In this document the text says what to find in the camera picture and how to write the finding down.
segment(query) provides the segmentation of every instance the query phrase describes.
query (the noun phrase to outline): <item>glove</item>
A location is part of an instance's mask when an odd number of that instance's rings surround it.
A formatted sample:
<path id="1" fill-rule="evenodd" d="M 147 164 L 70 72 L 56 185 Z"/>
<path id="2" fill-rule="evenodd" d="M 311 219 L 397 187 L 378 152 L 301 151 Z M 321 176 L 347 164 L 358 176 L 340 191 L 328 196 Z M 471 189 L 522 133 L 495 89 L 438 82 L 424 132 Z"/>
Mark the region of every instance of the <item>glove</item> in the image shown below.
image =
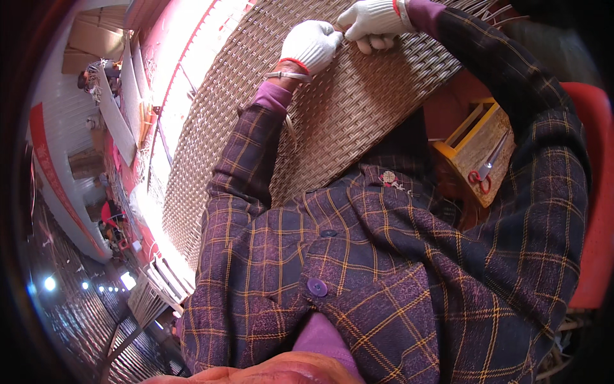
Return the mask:
<path id="1" fill-rule="evenodd" d="M 397 0 L 358 1 L 337 18 L 337 23 L 352 25 L 345 37 L 356 41 L 363 53 L 371 53 L 371 46 L 375 49 L 392 48 L 394 36 L 415 32 L 403 24 L 395 10 L 396 5 Z"/>
<path id="2" fill-rule="evenodd" d="M 343 34 L 327 22 L 307 20 L 292 28 L 281 49 L 279 61 L 290 60 L 315 75 L 335 57 Z"/>

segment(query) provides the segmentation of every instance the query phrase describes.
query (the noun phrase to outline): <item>white wall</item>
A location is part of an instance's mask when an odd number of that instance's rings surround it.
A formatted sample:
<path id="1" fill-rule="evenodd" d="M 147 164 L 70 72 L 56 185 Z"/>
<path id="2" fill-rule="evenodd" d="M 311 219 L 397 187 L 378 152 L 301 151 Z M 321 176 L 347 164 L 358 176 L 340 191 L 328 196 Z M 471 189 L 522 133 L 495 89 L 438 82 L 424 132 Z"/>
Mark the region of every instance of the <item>white wall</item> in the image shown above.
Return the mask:
<path id="1" fill-rule="evenodd" d="M 130 0 L 83 0 L 78 2 L 66 17 L 73 20 L 76 14 L 82 10 L 129 3 Z M 106 251 L 104 257 L 99 256 L 94 246 L 66 212 L 64 206 L 49 187 L 45 175 L 40 171 L 37 160 L 36 166 L 37 172 L 43 179 L 42 194 L 62 229 L 83 253 L 104 262 L 111 257 L 111 251 L 98 230 L 98 224 L 90 221 L 85 210 L 86 203 L 104 196 L 104 189 L 96 189 L 92 178 L 74 180 L 68 163 L 69 155 L 91 147 L 91 136 L 85 126 L 85 119 L 89 115 L 97 113 L 98 107 L 95 106 L 91 96 L 77 88 L 77 76 L 61 73 L 64 48 L 68 41 L 72 22 L 67 23 L 67 25 L 63 31 L 60 31 L 61 36 L 42 70 L 41 80 L 34 93 L 32 106 L 42 103 L 45 134 L 53 166 L 73 208 L 98 246 Z"/>

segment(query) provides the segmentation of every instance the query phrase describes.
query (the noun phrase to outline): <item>white container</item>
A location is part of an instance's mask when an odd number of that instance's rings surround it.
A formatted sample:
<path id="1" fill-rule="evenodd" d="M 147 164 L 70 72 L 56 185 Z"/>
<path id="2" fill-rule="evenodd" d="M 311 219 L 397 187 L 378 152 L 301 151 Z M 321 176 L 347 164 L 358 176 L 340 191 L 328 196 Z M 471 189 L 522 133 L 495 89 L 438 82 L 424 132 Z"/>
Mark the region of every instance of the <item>white container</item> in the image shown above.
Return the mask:
<path id="1" fill-rule="evenodd" d="M 139 253 L 143 250 L 143 247 L 141 246 L 141 243 L 136 240 L 134 243 L 132 243 L 132 249 L 135 253 Z"/>

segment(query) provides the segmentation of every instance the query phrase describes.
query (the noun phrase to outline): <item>red scissor handle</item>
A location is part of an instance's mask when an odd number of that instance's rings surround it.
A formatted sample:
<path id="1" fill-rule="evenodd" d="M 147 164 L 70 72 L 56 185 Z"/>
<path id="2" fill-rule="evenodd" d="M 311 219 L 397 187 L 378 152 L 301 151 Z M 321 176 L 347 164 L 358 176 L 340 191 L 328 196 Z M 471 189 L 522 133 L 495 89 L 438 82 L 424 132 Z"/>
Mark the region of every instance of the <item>red scissor handle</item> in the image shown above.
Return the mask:
<path id="1" fill-rule="evenodd" d="M 479 183 L 480 189 L 482 190 L 482 193 L 484 193 L 485 195 L 491 191 L 492 181 L 491 181 L 491 176 L 489 174 L 487 174 L 486 178 L 482 180 L 480 178 L 480 174 L 477 171 L 473 170 L 469 172 L 469 176 L 467 176 L 467 179 L 469 179 L 469 182 L 472 184 Z M 484 188 L 485 181 L 488 182 L 488 188 Z"/>

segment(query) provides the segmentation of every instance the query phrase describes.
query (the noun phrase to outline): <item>red banner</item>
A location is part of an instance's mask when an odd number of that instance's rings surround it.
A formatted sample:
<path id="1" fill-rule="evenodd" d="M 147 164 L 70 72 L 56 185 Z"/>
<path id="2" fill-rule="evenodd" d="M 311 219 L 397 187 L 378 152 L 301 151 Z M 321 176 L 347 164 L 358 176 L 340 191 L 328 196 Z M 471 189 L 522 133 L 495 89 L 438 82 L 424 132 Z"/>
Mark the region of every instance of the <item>red banner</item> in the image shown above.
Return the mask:
<path id="1" fill-rule="evenodd" d="M 47 146 L 47 135 L 45 134 L 45 121 L 42 116 L 42 103 L 39 103 L 30 109 L 30 132 L 32 134 L 32 144 L 34 146 L 34 153 L 38 158 L 39 164 L 41 166 L 42 172 L 45 174 L 49 185 L 55 192 L 55 195 L 60 199 L 60 202 L 64 206 L 64 209 L 68 212 L 72 220 L 74 220 L 75 224 L 83 231 L 84 235 L 90 240 L 91 244 L 96 248 L 100 256 L 104 256 L 104 252 L 98 246 L 98 243 L 92 237 L 91 233 L 83 222 L 81 218 L 75 212 L 75 209 L 72 207 L 71 201 L 68 199 L 62 184 L 60 183 L 60 179 L 58 178 L 58 174 L 55 172 L 55 167 L 53 166 L 53 162 L 51 160 L 51 155 L 49 153 L 49 147 Z"/>

